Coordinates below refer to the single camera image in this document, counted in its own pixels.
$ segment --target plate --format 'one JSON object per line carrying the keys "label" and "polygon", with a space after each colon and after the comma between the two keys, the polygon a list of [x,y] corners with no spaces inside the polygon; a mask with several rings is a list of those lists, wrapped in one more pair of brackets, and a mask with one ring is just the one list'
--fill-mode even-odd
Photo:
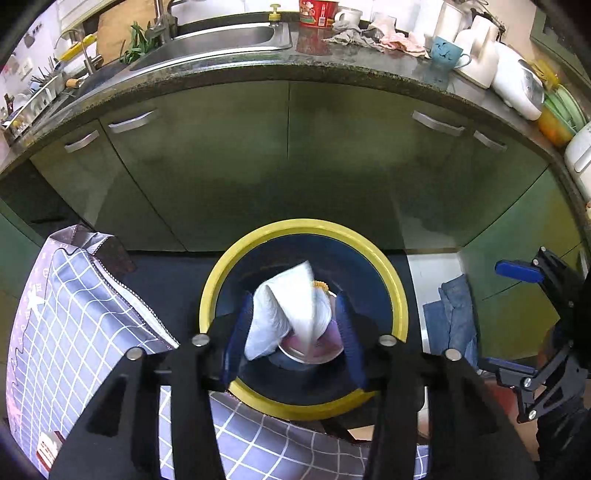
{"label": "plate", "polygon": [[581,110],[579,103],[574,99],[573,95],[563,85],[558,85],[556,94],[562,101],[564,107],[569,111],[573,118],[574,126],[576,131],[581,130],[587,123],[585,120],[585,114]]}

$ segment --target stainless steel sink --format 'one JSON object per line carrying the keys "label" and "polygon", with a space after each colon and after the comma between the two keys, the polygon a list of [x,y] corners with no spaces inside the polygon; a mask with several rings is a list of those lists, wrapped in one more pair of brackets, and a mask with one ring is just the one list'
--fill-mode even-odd
{"label": "stainless steel sink", "polygon": [[133,63],[129,71],[147,71],[217,55],[290,47],[291,36],[287,23],[231,25],[176,37]]}

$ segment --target white mug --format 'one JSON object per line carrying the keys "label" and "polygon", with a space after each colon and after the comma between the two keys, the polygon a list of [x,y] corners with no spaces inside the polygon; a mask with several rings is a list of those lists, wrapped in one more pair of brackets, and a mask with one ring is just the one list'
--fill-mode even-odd
{"label": "white mug", "polygon": [[339,7],[339,11],[335,15],[335,22],[346,21],[355,26],[359,25],[363,12],[355,8]]}

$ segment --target white appliance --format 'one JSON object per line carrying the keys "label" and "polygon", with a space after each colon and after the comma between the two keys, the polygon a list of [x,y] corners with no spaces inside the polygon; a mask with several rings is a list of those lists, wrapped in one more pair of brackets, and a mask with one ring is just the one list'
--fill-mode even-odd
{"label": "white appliance", "polygon": [[564,151],[564,161],[585,202],[591,201],[591,122],[570,141]]}
{"label": "white appliance", "polygon": [[463,18],[464,13],[461,10],[445,2],[439,13],[435,32],[433,32],[433,38],[441,37],[443,40],[453,42],[460,30]]}
{"label": "white appliance", "polygon": [[414,23],[413,31],[408,34],[411,41],[424,47],[425,37],[433,38],[442,6],[443,0],[421,0],[417,21]]}
{"label": "white appliance", "polygon": [[472,58],[468,65],[456,69],[456,72],[479,87],[490,87],[499,63],[499,54],[495,47],[498,34],[499,29],[493,22],[477,15],[472,26],[458,33],[454,42]]}
{"label": "white appliance", "polygon": [[515,50],[495,43],[499,63],[492,89],[507,105],[517,110],[528,120],[537,120],[542,114],[544,85],[527,62]]}

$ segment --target zipper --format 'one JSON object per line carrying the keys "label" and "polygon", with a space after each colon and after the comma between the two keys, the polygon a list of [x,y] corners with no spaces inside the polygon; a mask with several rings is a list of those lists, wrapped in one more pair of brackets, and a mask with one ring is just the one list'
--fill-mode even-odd
{"label": "zipper", "polygon": [[[117,285],[118,285],[118,286],[120,286],[120,287],[122,287],[124,290],[128,291],[129,293],[131,293],[131,294],[132,294],[132,295],[133,295],[133,296],[134,296],[134,297],[135,297],[137,300],[139,300],[139,301],[141,302],[141,304],[142,304],[144,307],[146,307],[146,308],[147,308],[147,309],[150,311],[150,313],[151,313],[151,314],[152,314],[152,316],[153,316],[153,317],[156,319],[156,321],[158,322],[158,324],[159,324],[159,325],[162,327],[162,329],[163,329],[163,330],[164,330],[164,331],[165,331],[165,332],[168,334],[168,336],[169,336],[170,338],[172,338],[172,340],[174,340],[174,341],[176,342],[176,344],[177,344],[177,346],[178,346],[178,345],[179,345],[179,343],[178,343],[178,340],[177,340],[177,339],[176,339],[176,338],[175,338],[175,337],[174,337],[174,336],[173,336],[173,335],[172,335],[172,334],[171,334],[171,333],[168,331],[168,329],[167,329],[167,328],[164,326],[164,324],[163,324],[163,323],[160,321],[160,319],[158,318],[158,315],[156,315],[156,313],[155,313],[155,312],[152,310],[152,308],[151,308],[149,305],[147,305],[147,304],[146,304],[146,302],[144,302],[144,301],[143,301],[143,299],[142,299],[142,298],[141,298],[139,295],[137,295],[137,293],[136,293],[136,292],[134,292],[133,290],[131,290],[130,288],[128,288],[128,287],[127,287],[125,284],[123,284],[123,283],[121,283],[119,280],[117,280],[117,279],[116,279],[116,278],[113,276],[113,274],[112,274],[112,273],[111,273],[109,270],[107,270],[107,269],[105,268],[105,266],[103,265],[103,262],[102,262],[102,261],[100,261],[100,260],[99,260],[98,258],[96,258],[94,255],[93,255],[92,257],[93,257],[93,259],[94,259],[94,260],[96,260],[96,261],[97,261],[97,262],[100,264],[100,266],[101,266],[101,267],[103,268],[103,270],[104,270],[104,271],[107,273],[107,275],[108,275],[108,276],[110,276],[111,280],[113,280],[114,282],[116,282],[116,283],[117,283]],[[127,300],[126,300],[125,298],[123,298],[123,300],[125,301],[125,303],[127,303],[127,305],[129,305],[129,302],[127,302]],[[130,307],[130,308],[131,308],[131,309],[132,309],[132,310],[135,312],[135,314],[136,314],[136,315],[137,315],[139,318],[141,318],[141,319],[142,319],[142,321],[144,322],[144,324],[146,325],[146,327],[148,327],[148,328],[149,328],[150,332],[151,332],[151,333],[152,333],[152,334],[153,334],[155,337],[159,338],[160,336],[159,336],[158,332],[156,332],[156,331],[155,331],[155,330],[154,330],[154,329],[153,329],[153,328],[150,326],[150,324],[149,324],[148,322],[146,322],[146,320],[145,320],[145,319],[143,319],[143,318],[142,318],[142,316],[141,316],[141,315],[138,313],[138,311],[137,311],[137,310],[136,310],[136,309],[135,309],[135,308],[134,308],[132,305],[129,305],[129,307]]]}

